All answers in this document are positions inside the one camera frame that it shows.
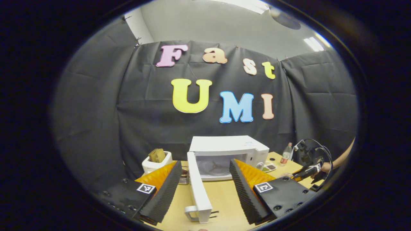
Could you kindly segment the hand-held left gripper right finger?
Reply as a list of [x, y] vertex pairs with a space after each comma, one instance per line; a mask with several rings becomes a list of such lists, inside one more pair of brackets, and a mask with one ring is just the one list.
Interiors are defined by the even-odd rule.
[[273, 177], [238, 159], [230, 160], [229, 171], [251, 225], [285, 216], [317, 194], [288, 176]]

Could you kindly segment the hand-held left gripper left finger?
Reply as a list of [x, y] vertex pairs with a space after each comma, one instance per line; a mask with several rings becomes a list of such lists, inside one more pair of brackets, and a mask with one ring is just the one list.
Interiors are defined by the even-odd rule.
[[124, 178], [97, 188], [96, 196], [119, 214], [155, 226], [169, 210], [181, 174], [181, 161], [172, 161], [136, 180]]

